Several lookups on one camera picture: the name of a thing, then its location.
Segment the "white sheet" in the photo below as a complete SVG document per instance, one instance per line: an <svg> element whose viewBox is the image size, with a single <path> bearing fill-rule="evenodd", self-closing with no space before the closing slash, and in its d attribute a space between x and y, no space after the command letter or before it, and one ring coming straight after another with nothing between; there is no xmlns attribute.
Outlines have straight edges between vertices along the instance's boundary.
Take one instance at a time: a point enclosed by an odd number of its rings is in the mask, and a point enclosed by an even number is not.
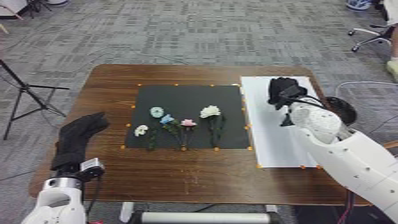
<svg viewBox="0 0 398 224"><path fill-rule="evenodd" d="M275 110L275 106L268 104L268 85L269 80L276 77L241 77L241 89L244 96L244 106L248 113L248 122L252 125L252 142L257 156L257 165L266 167L316 167L316 162L296 144L291 128L280 127L287 107ZM316 96L308 78L303 76L294 78L307 93Z"/></svg>

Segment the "chair leg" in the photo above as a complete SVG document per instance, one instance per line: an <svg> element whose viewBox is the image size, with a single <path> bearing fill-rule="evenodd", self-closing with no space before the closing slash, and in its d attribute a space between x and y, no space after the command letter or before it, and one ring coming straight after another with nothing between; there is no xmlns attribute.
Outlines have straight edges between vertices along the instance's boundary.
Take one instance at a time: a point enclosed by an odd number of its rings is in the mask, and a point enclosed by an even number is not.
<svg viewBox="0 0 398 224"><path fill-rule="evenodd" d="M380 33L378 32L374 32L374 31L371 31L371 30L365 30L365 29L362 29L362 28L353 28L351 30L349 30L349 32L348 32L348 35L351 36L353 34L355 34L355 32L364 32L364 33L369 33L369 34L372 34L374 36L380 36Z"/></svg>
<svg viewBox="0 0 398 224"><path fill-rule="evenodd" d="M0 23L0 30L3 31L3 33L6 33L8 34L8 31L6 31L6 29L5 29L5 27L3 27L3 24Z"/></svg>
<svg viewBox="0 0 398 224"><path fill-rule="evenodd" d="M364 41L360 41L360 42L355 44L355 46L353 46L353 48L351 48L351 51L356 52L360 46L362 46L364 44L372 43L374 41L385 41L385 42L388 43L388 40L387 40L385 38L381 38L380 36L376 36L376 37L372 37L369 40L364 40Z"/></svg>

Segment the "tripod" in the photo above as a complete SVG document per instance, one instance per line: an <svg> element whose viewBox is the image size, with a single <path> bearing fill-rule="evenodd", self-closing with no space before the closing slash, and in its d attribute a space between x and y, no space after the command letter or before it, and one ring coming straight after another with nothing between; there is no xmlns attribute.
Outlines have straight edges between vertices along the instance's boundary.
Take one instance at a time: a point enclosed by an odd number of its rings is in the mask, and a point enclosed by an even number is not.
<svg viewBox="0 0 398 224"><path fill-rule="evenodd" d="M10 130L10 125L12 125L12 122L26 117L31 113L35 113L37 111L42 111L42 110L47 110L51 111L54 114L58 114L61 117L65 117L65 114L61 113L61 111L56 109L56 107L49 104L49 100L51 100L51 97L53 97L53 93L54 93L54 90L56 89L61 89L61 90L69 90L69 88L63 88L63 87L54 87L54 86L38 86L38 85L28 85L19 77L15 76L15 73L12 72L6 64L3 63L3 60L0 60L0 65L3 67L3 70L6 71L19 87L19 93L17 93L17 97L15 97L15 104L14 104L14 108L12 108L12 113L10 113L10 118L8 118L8 123L6 123L6 128L5 128L5 133L3 133L3 140L6 140L6 137L8 137L8 130ZM45 97L45 99L42 99L37 94L33 93L31 91L31 88L40 88L40 89L51 89L51 92L49 92L49 95ZM24 114L21 114L19 116L15 116L15 109L17 109L17 106L19 106L19 100L21 100L21 94L26 93L28 96L31 97L35 103L38 104L38 108L33 109L31 111L28 111Z"/></svg>

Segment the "carpet floor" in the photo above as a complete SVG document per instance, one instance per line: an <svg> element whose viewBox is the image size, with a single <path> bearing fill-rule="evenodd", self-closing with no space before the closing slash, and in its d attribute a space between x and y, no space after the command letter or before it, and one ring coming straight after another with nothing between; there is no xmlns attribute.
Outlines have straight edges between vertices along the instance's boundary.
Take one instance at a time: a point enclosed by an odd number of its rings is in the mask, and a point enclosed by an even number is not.
<svg viewBox="0 0 398 224"><path fill-rule="evenodd" d="M355 40L369 36L346 35L353 27L385 22L372 9L351 12L342 0L70 0L51 10L42 8L33 19L26 13L22 21L1 20L10 34L0 33L0 57L28 83L70 88L51 101L65 113L99 64L300 65L312 70L328 96L342 82L392 82L387 44L369 44L351 53ZM0 80L0 132L15 94ZM337 94L356 108L355 128L378 142L396 140L398 119L378 126L398 115L398 88L346 84ZM22 98L19 112L33 106ZM8 140L0 140L0 179L37 168L60 124L61 118L47 112L14 123ZM0 180L0 223L19 223L31 210L29 178L31 173ZM193 211L204 205L136 206ZM92 219L117 223L118 208L118 203L97 203ZM209 211L262 210L262 205L221 205ZM289 206L278 210L285 223L294 223Z"/></svg>

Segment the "table leg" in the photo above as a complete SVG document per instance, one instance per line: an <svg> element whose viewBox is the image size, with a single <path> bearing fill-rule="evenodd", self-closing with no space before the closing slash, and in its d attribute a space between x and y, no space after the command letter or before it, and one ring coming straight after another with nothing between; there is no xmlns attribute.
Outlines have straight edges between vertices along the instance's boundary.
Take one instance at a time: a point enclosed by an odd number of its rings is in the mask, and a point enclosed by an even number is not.
<svg viewBox="0 0 398 224"><path fill-rule="evenodd" d="M118 216L122 223L127 223L131 214L133 214L133 202L122 202L120 216Z"/></svg>

